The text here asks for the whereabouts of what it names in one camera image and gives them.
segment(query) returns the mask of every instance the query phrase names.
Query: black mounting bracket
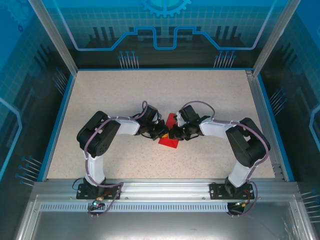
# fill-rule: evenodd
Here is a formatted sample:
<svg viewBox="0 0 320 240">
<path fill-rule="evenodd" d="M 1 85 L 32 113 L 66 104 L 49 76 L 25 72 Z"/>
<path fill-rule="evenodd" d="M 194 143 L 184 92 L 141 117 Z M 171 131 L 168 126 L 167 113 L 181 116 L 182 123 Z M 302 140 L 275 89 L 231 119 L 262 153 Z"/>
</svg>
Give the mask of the black mounting bracket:
<svg viewBox="0 0 320 240">
<path fill-rule="evenodd" d="M 226 191 L 225 183 L 211 183 L 209 184 L 209 193 L 211 200 L 247 200 L 248 195 L 244 192 L 245 190 L 249 191 L 250 200 L 255 199 L 255 193 L 252 184 L 245 183 L 241 187 L 237 188 L 236 194 L 230 196 Z"/>
<path fill-rule="evenodd" d="M 98 197 L 103 196 L 104 200 L 113 200 L 120 186 L 114 187 L 100 187 L 89 184 L 86 179 L 83 179 L 84 183 L 79 184 L 76 199 L 95 200 Z M 121 192 L 116 197 L 116 200 L 120 199 Z"/>
</svg>

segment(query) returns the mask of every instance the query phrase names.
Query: red block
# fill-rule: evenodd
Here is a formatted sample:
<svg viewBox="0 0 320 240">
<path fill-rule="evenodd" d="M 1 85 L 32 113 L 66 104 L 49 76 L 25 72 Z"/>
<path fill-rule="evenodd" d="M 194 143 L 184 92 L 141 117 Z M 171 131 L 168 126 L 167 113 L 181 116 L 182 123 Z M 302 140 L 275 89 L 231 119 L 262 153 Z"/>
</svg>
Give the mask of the red block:
<svg viewBox="0 0 320 240">
<path fill-rule="evenodd" d="M 176 115 L 176 114 L 170 113 L 168 116 L 168 119 L 166 120 L 165 125 L 169 129 L 172 129 L 173 125 L 176 124 L 176 120 L 174 119 L 174 115 Z M 170 139 L 168 136 L 160 138 L 160 140 L 158 142 L 158 144 L 165 145 L 165 146 L 168 146 L 168 147 L 171 147 L 174 149 L 176 149 L 178 147 L 178 143 L 179 143 L 178 140 Z"/>
</svg>

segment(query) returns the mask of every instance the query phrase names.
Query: metal profile bar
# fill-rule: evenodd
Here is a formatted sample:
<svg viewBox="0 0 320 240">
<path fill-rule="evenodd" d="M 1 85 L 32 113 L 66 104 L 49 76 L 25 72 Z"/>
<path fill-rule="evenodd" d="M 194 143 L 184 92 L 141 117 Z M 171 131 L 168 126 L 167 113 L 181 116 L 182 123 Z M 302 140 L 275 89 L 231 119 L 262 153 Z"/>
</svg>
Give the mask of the metal profile bar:
<svg viewBox="0 0 320 240">
<path fill-rule="evenodd" d="M 67 68 L 69 69 L 70 73 L 73 76 L 77 75 L 78 68 L 76 63 L 74 62 L 72 56 L 70 55 L 67 46 L 65 45 L 62 37 L 60 36 L 58 29 L 56 28 L 54 22 L 52 21 L 46 7 L 40 0 L 28 0 L 30 5 L 32 6 L 35 14 L 39 18 L 40 22 L 42 23 L 45 31 L 49 35 L 50 39 L 52 40 L 54 46 L 56 47 L 57 51 L 61 55 L 64 63 L 66 64 Z"/>
<path fill-rule="evenodd" d="M 272 166 L 279 167 L 283 170 L 282 171 L 282 177 L 286 181 L 289 181 L 289 176 L 285 168 L 283 156 L 281 154 L 278 140 L 275 134 L 275 130 L 273 129 L 271 119 L 268 113 L 268 108 L 266 106 L 266 102 L 264 100 L 263 94 L 261 92 L 261 89 L 259 88 L 259 82 L 258 80 L 253 77 L 253 74 L 251 71 L 246 71 L 249 87 L 252 93 L 253 101 L 255 104 L 256 112 L 259 117 L 260 125 L 263 131 L 263 134 L 268 139 L 271 145 L 272 151 L 270 151 L 270 160 Z"/>
<path fill-rule="evenodd" d="M 292 15 L 295 13 L 297 6 L 301 0 L 288 0 L 288 3 L 284 7 L 281 16 L 276 22 L 268 40 L 266 41 L 259 57 L 257 58 L 253 66 L 253 76 L 258 76 L 262 67 L 266 63 L 268 57 L 270 56 L 272 50 L 277 44 L 279 38 L 281 37 L 283 31 L 285 30 L 288 22 L 290 21 Z"/>
<path fill-rule="evenodd" d="M 76 193 L 71 188 L 73 182 L 73 179 L 64 179 L 36 182 L 34 184 L 30 197 L 31 202 L 29 202 L 25 211 L 16 240 L 31 239 L 39 211 L 42 209 L 41 206 L 54 203 L 56 211 L 53 210 L 51 212 L 61 212 L 62 210 L 59 206 L 65 208 L 65 205 L 72 206 L 90 203 L 89 200 L 77 200 L 75 198 Z M 189 197 L 177 198 L 176 196 L 188 192 L 195 195 L 207 192 L 209 196 L 209 184 L 212 182 L 223 183 L 224 179 L 108 179 L 106 184 L 115 182 L 124 182 L 124 187 L 121 198 L 116 201 L 114 207 L 128 204 L 147 206 L 155 203 L 159 203 L 160 205 L 167 205 L 168 203 L 179 205 L 185 203 L 185 205 L 192 204 L 197 206 L 215 204 L 215 201 L 210 200 L 210 198 L 190 199 Z M 301 228 L 298 228 L 299 236 L 304 236 L 301 239 L 316 239 L 296 182 L 259 178 L 255 179 L 255 182 L 259 189 L 258 202 L 289 203 L 294 223 L 301 226 Z M 128 193 L 131 194 L 131 199 L 123 195 Z M 162 194 L 164 193 L 171 194 L 172 196 L 163 199 Z M 217 204 L 223 202 L 222 200 L 216 201 Z"/>
</svg>

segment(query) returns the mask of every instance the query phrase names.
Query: metal pin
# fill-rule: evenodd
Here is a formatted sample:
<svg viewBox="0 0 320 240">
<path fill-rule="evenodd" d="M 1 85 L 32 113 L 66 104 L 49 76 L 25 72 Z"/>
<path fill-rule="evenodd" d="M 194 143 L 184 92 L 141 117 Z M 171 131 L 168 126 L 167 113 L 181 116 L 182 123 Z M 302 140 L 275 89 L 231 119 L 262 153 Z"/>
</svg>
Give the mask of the metal pin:
<svg viewBox="0 0 320 240">
<path fill-rule="evenodd" d="M 25 171 L 22 173 L 22 175 L 23 175 L 23 176 L 28 176 L 28 177 L 31 177 L 31 178 L 37 180 L 37 178 L 36 178 L 35 176 L 32 176 L 32 175 L 26 173 Z"/>
<path fill-rule="evenodd" d="M 59 84 L 55 83 L 55 86 L 61 91 L 62 95 L 65 94 L 65 90 Z"/>
<path fill-rule="evenodd" d="M 229 50 L 225 51 L 225 56 L 224 56 L 224 60 L 223 60 L 223 63 L 222 63 L 222 67 L 224 67 L 224 64 L 225 64 L 225 61 L 227 59 L 227 54 L 229 53 Z"/>
<path fill-rule="evenodd" d="M 274 104 L 276 100 L 278 100 L 279 98 L 281 98 L 281 92 L 278 92 L 277 95 L 275 95 L 269 102 L 270 105 Z"/>
<path fill-rule="evenodd" d="M 121 54 L 123 67 L 125 67 L 125 60 L 124 60 L 124 56 L 122 55 L 123 51 L 119 51 L 119 53 Z"/>
<path fill-rule="evenodd" d="M 275 111 L 275 109 L 277 109 L 278 106 L 279 106 L 280 104 L 282 104 L 283 102 L 284 102 L 284 101 L 280 100 L 274 107 L 272 106 L 272 111 Z"/>
<path fill-rule="evenodd" d="M 316 194 L 316 190 L 315 190 L 315 189 L 312 189 L 312 190 L 309 191 L 309 192 L 306 192 L 306 193 L 301 194 L 301 196 L 307 195 L 307 194 Z"/>
<path fill-rule="evenodd" d="M 286 98 L 280 105 L 274 108 L 274 112 L 276 112 L 280 107 L 282 107 L 286 102 L 288 102 L 288 98 Z"/>
<path fill-rule="evenodd" d="M 280 94 L 281 93 L 281 91 L 283 91 L 284 90 L 284 87 L 282 86 L 280 89 L 277 89 L 276 91 L 275 91 L 275 93 L 269 98 L 269 101 L 271 101 L 272 99 L 274 99 L 278 94 Z"/>
<path fill-rule="evenodd" d="M 56 76 L 57 79 L 59 79 L 59 82 L 64 86 L 67 87 L 67 84 L 65 83 L 65 81 L 58 75 L 58 73 L 55 71 L 54 75 Z"/>
<path fill-rule="evenodd" d="M 56 80 L 55 80 L 54 82 L 55 82 L 56 86 L 59 87 L 59 89 L 61 90 L 61 92 L 64 93 L 64 92 L 65 92 L 65 89 L 64 89 L 64 87 L 61 85 L 61 83 L 59 83 L 59 82 L 56 81 Z"/>
<path fill-rule="evenodd" d="M 15 175 L 15 177 L 16 177 L 16 178 L 21 178 L 21 179 L 24 179 L 24 180 L 28 180 L 28 181 L 33 182 L 33 183 L 35 182 L 35 181 L 33 181 L 33 180 L 30 180 L 29 178 L 20 176 L 18 173 Z"/>
<path fill-rule="evenodd" d="M 272 100 L 271 105 L 274 106 L 285 95 L 286 95 L 285 92 L 279 92 L 279 94 Z"/>
<path fill-rule="evenodd" d="M 233 57 L 233 55 L 234 55 L 235 52 L 236 52 L 235 50 L 232 50 L 232 51 L 231 51 L 231 56 L 230 56 L 230 60 L 229 60 L 229 63 L 228 63 L 228 68 L 230 67 L 229 65 L 230 65 L 230 63 L 231 63 L 232 57 Z"/>
<path fill-rule="evenodd" d="M 33 187 L 33 185 L 32 185 L 32 184 L 30 184 L 30 183 L 26 183 L 26 182 L 24 182 L 23 180 L 20 180 L 20 184 L 25 184 L 25 185 L 29 185 L 29 186 Z"/>
<path fill-rule="evenodd" d="M 28 163 L 37 166 L 38 168 L 41 168 L 38 164 L 33 163 L 32 161 L 27 160 L 24 156 L 21 158 L 22 161 L 27 161 Z"/>
<path fill-rule="evenodd" d="M 138 56 L 135 56 L 135 59 L 136 59 L 136 64 L 137 64 L 138 69 L 139 69 L 139 68 L 140 68 L 140 67 L 139 67 L 139 57 L 138 57 Z"/>
<path fill-rule="evenodd" d="M 64 78 L 59 74 L 57 74 L 57 72 L 55 71 L 54 72 L 54 75 L 60 80 L 60 82 L 65 86 L 65 87 L 67 87 L 67 83 L 66 83 L 66 81 L 64 80 Z"/>
<path fill-rule="evenodd" d="M 219 64 L 219 68 L 221 67 L 221 63 L 222 63 L 224 58 L 225 58 L 225 56 L 221 56 L 221 61 L 220 61 L 220 64 Z"/>
<path fill-rule="evenodd" d="M 317 205 L 317 206 L 308 206 L 305 209 L 313 209 L 313 208 L 316 208 L 316 207 L 320 207 L 320 206 L 319 205 Z"/>
<path fill-rule="evenodd" d="M 232 62 L 231 62 L 231 64 L 230 64 L 230 68 L 232 67 L 232 65 L 234 64 L 234 61 L 235 61 L 235 58 L 236 58 L 237 56 L 236 55 L 234 55 L 233 56 L 233 58 L 232 58 Z"/>
<path fill-rule="evenodd" d="M 216 62 L 217 62 L 218 57 L 219 57 L 219 55 L 215 55 L 215 60 L 214 60 L 214 64 L 213 64 L 214 68 L 216 67 Z"/>
<path fill-rule="evenodd" d="M 26 171 L 28 171 L 29 173 L 32 173 L 32 174 L 38 175 L 38 173 L 35 173 L 34 171 L 31 171 L 31 170 L 29 170 L 29 169 L 26 169 L 26 168 L 24 168 L 22 165 L 19 165 L 19 167 L 18 167 L 18 168 L 19 168 L 19 169 L 26 170 Z"/>
<path fill-rule="evenodd" d="M 65 90 L 65 86 L 56 78 L 52 77 L 52 80 L 61 87 L 61 89 Z"/>
<path fill-rule="evenodd" d="M 220 55 L 219 55 L 219 58 L 218 58 L 218 62 L 217 62 L 217 64 L 219 64 L 219 61 L 220 61 L 220 57 L 221 57 L 221 54 L 223 53 L 224 51 L 220 51 Z"/>
<path fill-rule="evenodd" d="M 129 62 L 129 68 L 131 68 L 131 66 L 130 66 L 130 58 L 129 58 L 129 51 L 125 51 L 125 53 L 126 53 L 126 55 L 127 55 L 127 58 L 128 58 L 128 62 Z"/>
<path fill-rule="evenodd" d="M 224 68 L 226 68 L 226 67 L 227 67 L 228 61 L 230 60 L 230 59 L 229 59 L 229 58 L 230 58 L 230 56 L 228 55 L 228 56 L 226 56 L 226 58 L 227 58 L 227 60 L 225 61 Z"/>
<path fill-rule="evenodd" d="M 281 112 L 281 110 L 283 110 L 283 109 L 285 109 L 285 106 L 282 106 L 282 107 L 281 107 L 281 109 L 279 109 L 279 111 L 277 111 L 277 112 L 274 114 L 274 116 L 277 116 L 277 115 L 278 115 L 278 113 L 280 113 L 280 112 Z"/>
<path fill-rule="evenodd" d="M 61 93 L 61 95 L 63 96 L 64 94 L 63 94 L 63 92 L 60 90 L 60 88 L 58 87 L 58 85 L 55 83 L 54 86 L 55 86 L 55 88 L 59 91 L 59 93 Z"/>
<path fill-rule="evenodd" d="M 132 64 L 132 68 L 134 69 L 134 63 L 132 62 L 132 56 L 130 56 L 130 60 L 131 60 L 131 64 Z"/>
<path fill-rule="evenodd" d="M 313 214 L 313 213 L 319 213 L 320 212 L 320 210 L 318 210 L 318 211 L 307 211 L 306 213 L 307 214 Z"/>
<path fill-rule="evenodd" d="M 302 199 L 303 199 L 303 200 L 305 200 L 305 199 L 312 199 L 312 198 L 319 197 L 319 196 L 320 196 L 320 194 L 314 195 L 314 196 L 305 197 L 305 198 L 302 198 Z"/>
<path fill-rule="evenodd" d="M 271 103 L 271 108 L 274 108 L 274 106 L 279 102 L 279 101 L 282 101 L 282 98 L 281 98 L 282 96 L 280 96 L 279 98 L 278 98 L 278 100 L 275 100 L 273 103 Z"/>
<path fill-rule="evenodd" d="M 31 169 L 33 169 L 33 170 L 35 170 L 35 171 L 37 171 L 37 172 L 40 172 L 38 169 L 34 168 L 33 166 L 30 166 L 29 163 L 27 163 L 25 166 L 26 166 L 27 168 L 31 168 Z"/>
<path fill-rule="evenodd" d="M 137 65 L 136 65 L 136 58 L 135 58 L 135 51 L 131 51 L 131 53 L 133 54 L 133 62 L 134 62 L 134 67 L 137 68 Z"/>
<path fill-rule="evenodd" d="M 127 56 L 124 56 L 123 58 L 124 58 L 124 60 L 125 60 L 126 68 L 129 69 L 129 67 L 128 67 L 128 62 L 127 62 Z"/>
<path fill-rule="evenodd" d="M 32 156 L 29 156 L 28 158 L 29 158 L 29 160 L 33 160 L 33 161 L 37 162 L 38 164 L 41 164 L 41 165 L 42 165 L 42 163 L 41 163 L 41 162 L 39 162 L 39 161 L 35 160 Z"/>
<path fill-rule="evenodd" d="M 68 79 L 66 78 L 66 76 L 62 73 L 62 71 L 59 68 L 56 68 L 56 70 L 58 71 L 58 73 L 60 74 L 60 76 L 66 81 L 66 83 L 68 82 Z"/>
<path fill-rule="evenodd" d="M 313 203 L 320 204 L 319 198 L 316 198 L 314 201 L 304 202 L 304 204 L 313 204 Z"/>
<path fill-rule="evenodd" d="M 275 90 L 274 94 L 272 94 L 272 96 L 269 98 L 269 101 L 278 94 L 279 89 Z"/>
<path fill-rule="evenodd" d="M 120 62 L 121 69 L 124 69 L 124 68 L 122 67 L 121 56 L 118 56 L 118 59 L 119 59 L 119 62 Z"/>
</svg>

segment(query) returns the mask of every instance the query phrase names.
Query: aluminum frame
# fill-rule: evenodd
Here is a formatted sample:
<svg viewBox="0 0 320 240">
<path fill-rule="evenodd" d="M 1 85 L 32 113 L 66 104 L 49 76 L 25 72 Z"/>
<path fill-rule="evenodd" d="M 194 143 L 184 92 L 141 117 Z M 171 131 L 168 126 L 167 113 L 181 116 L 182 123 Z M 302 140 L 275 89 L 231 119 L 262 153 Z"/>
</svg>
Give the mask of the aluminum frame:
<svg viewBox="0 0 320 240">
<path fill-rule="evenodd" d="M 253 75 L 252 71 L 247 70 L 245 72 L 247 75 L 248 83 L 251 89 L 253 101 L 259 117 L 263 134 L 268 139 L 271 145 L 271 151 L 269 154 L 274 175 L 278 179 L 289 181 L 290 179 L 288 171 L 291 171 L 291 169 L 288 169 L 288 171 L 286 169 L 284 158 L 279 147 L 276 132 L 273 128 L 270 113 L 267 108 L 266 100 L 263 97 L 262 89 L 258 81 L 258 78 Z"/>
<path fill-rule="evenodd" d="M 53 20 L 51 19 L 46 7 L 44 6 L 41 0 L 28 0 L 28 1 L 32 6 L 35 14 L 39 18 L 40 22 L 42 23 L 42 26 L 44 27 L 45 31 L 47 32 L 50 39 L 52 40 L 55 48 L 59 52 L 64 63 L 66 64 L 67 68 L 69 69 L 70 73 L 74 77 L 76 77 L 78 72 L 76 63 L 73 60 L 61 35 L 59 34 L 59 31 L 56 28 Z"/>
<path fill-rule="evenodd" d="M 283 34 L 287 24 L 289 23 L 292 15 L 295 13 L 301 0 L 288 0 L 286 6 L 284 7 L 281 16 L 277 20 L 268 40 L 266 41 L 263 49 L 258 56 L 254 66 L 253 66 L 253 76 L 257 77 L 261 69 L 265 65 L 268 57 L 270 56 L 272 50 L 277 44 L 279 38 Z"/>
<path fill-rule="evenodd" d="M 91 202 L 75 198 L 77 192 L 71 188 L 73 182 L 73 180 L 62 179 L 35 183 L 16 240 L 30 240 L 32 238 L 42 203 L 77 204 L 81 202 L 89 204 Z M 147 203 L 193 203 L 200 205 L 230 202 L 229 200 L 210 200 L 209 184 L 212 182 L 223 183 L 224 180 L 220 178 L 107 180 L 107 184 L 115 182 L 124 182 L 120 200 L 117 200 L 117 203 L 141 203 L 142 205 Z M 296 182 L 263 178 L 255 179 L 255 182 L 259 189 L 258 203 L 289 203 L 299 237 L 303 240 L 317 239 Z M 64 210 L 57 209 L 56 212 L 64 212 Z"/>
</svg>

